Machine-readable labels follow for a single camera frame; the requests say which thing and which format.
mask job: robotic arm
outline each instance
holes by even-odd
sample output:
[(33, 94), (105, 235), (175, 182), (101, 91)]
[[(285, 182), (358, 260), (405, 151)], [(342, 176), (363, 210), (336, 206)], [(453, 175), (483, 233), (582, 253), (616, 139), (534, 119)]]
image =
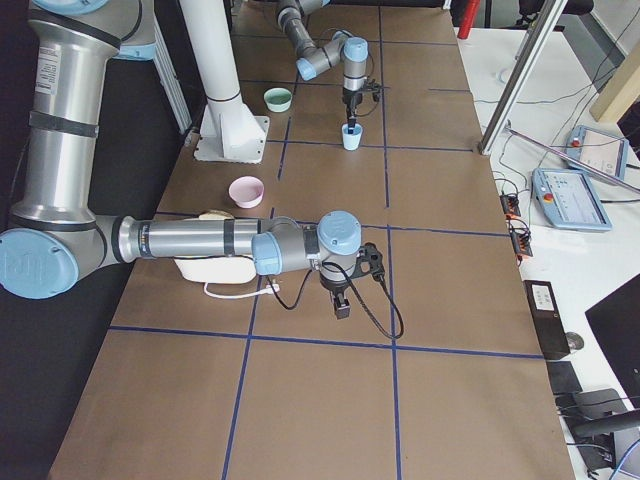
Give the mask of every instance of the robotic arm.
[[(116, 55), (152, 55), (152, 11), (152, 0), (30, 5), (40, 51), (26, 190), (11, 209), (11, 228), (0, 234), (0, 283), (15, 295), (41, 299), (69, 290), (99, 268), (138, 258), (251, 254), (260, 275), (319, 270), (336, 315), (348, 316), (344, 292), (351, 279), (376, 274), (380, 281), (384, 269), (375, 246), (361, 246), (360, 224), (347, 212), (301, 227), (287, 218), (156, 222), (89, 210), (106, 63)], [(353, 88), (360, 88), (356, 80)], [(369, 267), (363, 269), (364, 263)]]
[(347, 110), (349, 133), (356, 126), (357, 108), (362, 103), (363, 94), (371, 93), (373, 100), (380, 100), (382, 86), (375, 80), (368, 80), (366, 74), (368, 43), (354, 37), (345, 30), (338, 30), (331, 41), (322, 47), (316, 46), (307, 32), (303, 19), (330, 2), (330, 0), (280, 0), (277, 21), (295, 49), (298, 60), (296, 66), (303, 80), (312, 80), (335, 67), (344, 64), (342, 102)]

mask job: light blue cup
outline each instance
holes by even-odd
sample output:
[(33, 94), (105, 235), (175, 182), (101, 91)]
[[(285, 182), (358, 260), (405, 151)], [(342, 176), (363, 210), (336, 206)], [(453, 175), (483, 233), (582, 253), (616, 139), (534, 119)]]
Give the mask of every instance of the light blue cup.
[(362, 138), (362, 125), (356, 123), (352, 133), (349, 133), (349, 125), (342, 126), (342, 146), (345, 150), (356, 150)]

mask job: blue joint cap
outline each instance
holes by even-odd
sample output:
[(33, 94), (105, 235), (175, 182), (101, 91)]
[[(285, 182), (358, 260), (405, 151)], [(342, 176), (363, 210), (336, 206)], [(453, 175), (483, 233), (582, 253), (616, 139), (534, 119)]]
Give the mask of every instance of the blue joint cap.
[(120, 53), (115, 58), (118, 60), (145, 61), (153, 60), (156, 56), (156, 44), (148, 45), (123, 45)]
[(251, 254), (258, 275), (282, 273), (282, 252), (273, 233), (259, 233), (251, 239)]
[(66, 292), (78, 281), (75, 257), (57, 238), (28, 228), (0, 234), (0, 283), (24, 298)]
[(358, 251), (362, 241), (360, 222), (349, 212), (331, 212), (320, 220), (318, 238), (331, 253), (352, 255)]
[(306, 58), (299, 58), (296, 61), (296, 67), (298, 67), (298, 72), (300, 72), (300, 76), (305, 82), (313, 80), (318, 76), (315, 67), (311, 65), (311, 62)]
[(58, 15), (86, 15), (107, 2), (109, 0), (33, 0), (38, 7)]
[(348, 38), (344, 42), (344, 56), (352, 62), (364, 62), (369, 56), (369, 44), (364, 38)]

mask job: brown table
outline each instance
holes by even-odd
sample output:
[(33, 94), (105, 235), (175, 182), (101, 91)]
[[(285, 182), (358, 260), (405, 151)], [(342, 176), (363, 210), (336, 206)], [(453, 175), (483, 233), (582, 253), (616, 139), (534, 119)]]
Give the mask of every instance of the brown table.
[[(51, 478), (573, 478), (489, 160), (473, 152), (480, 129), (448, 13), (311, 17), (314, 37), (333, 26), (366, 37), (385, 86), (347, 152), (340, 69), (298, 82), (272, 10), (244, 4), (233, 34), (254, 114), (267, 113), (267, 88), (294, 91), (288, 112), (269, 114), (262, 164), (202, 163), (185, 147), (158, 218), (348, 210), (385, 253), (406, 334), (388, 341), (353, 299), (337, 321), (317, 276), (286, 312), (271, 296), (208, 298), (171, 260), (138, 262)], [(266, 196), (239, 210), (226, 188), (246, 174)], [(278, 278), (286, 298), (302, 275)], [(357, 285), (390, 328), (377, 285)]]

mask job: white cable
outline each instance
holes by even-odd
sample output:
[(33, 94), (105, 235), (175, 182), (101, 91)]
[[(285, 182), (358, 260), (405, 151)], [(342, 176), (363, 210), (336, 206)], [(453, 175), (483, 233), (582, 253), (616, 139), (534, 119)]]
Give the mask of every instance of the white cable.
[(219, 295), (217, 293), (211, 293), (208, 290), (208, 287), (209, 287), (209, 284), (205, 283), (202, 289), (204, 291), (204, 294), (209, 297), (217, 298), (220, 300), (241, 300), (243, 298), (257, 297), (258, 295), (265, 295), (265, 294), (273, 295), (280, 291), (280, 285), (278, 285), (276, 282), (273, 282), (273, 288), (269, 286), (267, 288), (263, 288), (262, 290), (258, 290), (257, 292), (245, 293), (244, 295)]

